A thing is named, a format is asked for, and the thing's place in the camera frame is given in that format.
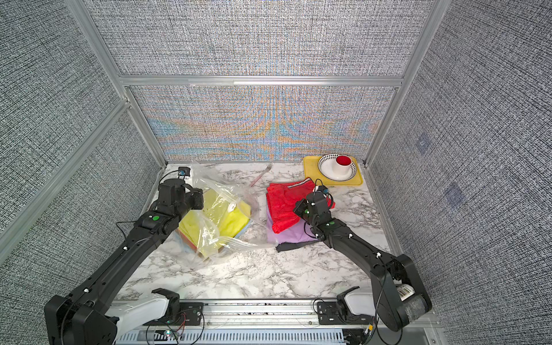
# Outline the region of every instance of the white bowl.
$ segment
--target white bowl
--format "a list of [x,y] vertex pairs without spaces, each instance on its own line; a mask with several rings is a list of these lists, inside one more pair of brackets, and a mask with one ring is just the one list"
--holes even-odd
[[318,170],[320,170],[322,175],[329,178],[330,180],[339,182],[348,181],[357,174],[357,166],[354,164],[353,160],[351,160],[351,165],[349,166],[349,170],[346,173],[335,173],[333,170],[333,166],[337,164],[336,158],[339,156],[341,155],[338,155],[337,153],[322,156],[318,161]]

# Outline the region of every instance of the yellow cloth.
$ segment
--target yellow cloth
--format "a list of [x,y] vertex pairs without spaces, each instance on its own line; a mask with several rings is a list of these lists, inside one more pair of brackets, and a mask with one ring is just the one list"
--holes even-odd
[[[203,210],[201,212],[219,228],[220,236],[234,237],[249,222],[251,217],[251,206],[243,201],[239,202],[237,207],[235,205],[229,206],[230,203],[213,189],[209,189],[203,193]],[[215,235],[212,233],[201,233],[203,231],[213,230],[211,226],[205,229],[203,226],[204,224],[205,221],[200,220],[198,214],[191,211],[182,218],[178,224],[178,230],[204,257],[208,257],[209,253],[218,251],[226,242],[221,240],[211,245],[206,245],[204,241],[214,238]]]

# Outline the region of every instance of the clear plastic bag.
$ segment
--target clear plastic bag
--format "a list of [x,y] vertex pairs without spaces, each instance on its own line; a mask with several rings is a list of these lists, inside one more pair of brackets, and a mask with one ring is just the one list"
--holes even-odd
[[[234,253],[271,248],[278,245],[266,236],[266,224],[260,220],[258,196],[244,184],[230,183],[214,170],[197,162],[191,165],[191,185],[203,190],[203,210],[191,210],[180,221],[172,234],[178,243],[167,243],[167,250],[194,266],[226,262]],[[250,228],[256,228],[255,236],[245,236]]]

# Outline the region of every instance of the white marble surface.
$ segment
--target white marble surface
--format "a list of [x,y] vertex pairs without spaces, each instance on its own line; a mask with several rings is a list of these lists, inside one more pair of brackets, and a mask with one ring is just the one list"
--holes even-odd
[[[166,172],[181,164],[170,164]],[[250,183],[265,163],[207,164],[228,181]],[[254,186],[258,193],[262,221],[266,221],[266,188],[270,182],[304,179],[302,163],[275,163]],[[358,187],[332,186],[341,219],[361,238],[389,251],[389,246],[365,184]],[[264,238],[265,228],[253,224],[240,239]],[[236,253],[226,263],[192,269],[172,238],[162,244],[138,267],[117,299],[138,299],[156,288],[178,292],[183,299],[307,298],[330,297],[352,287],[370,286],[369,277],[345,255],[316,243],[280,252],[275,248]]]

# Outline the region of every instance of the wall panel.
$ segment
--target wall panel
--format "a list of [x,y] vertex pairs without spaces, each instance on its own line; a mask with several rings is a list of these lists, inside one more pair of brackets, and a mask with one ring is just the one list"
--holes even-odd
[[552,342],[551,17],[453,1],[371,167],[451,344]]
[[119,97],[63,1],[0,12],[2,232]]
[[134,86],[168,160],[364,158],[391,87]]
[[400,76],[432,0],[85,0],[123,74]]
[[[122,243],[115,222],[140,216],[158,169],[123,114],[0,267],[0,343],[47,343],[44,305]],[[21,325],[30,334],[15,338]]]

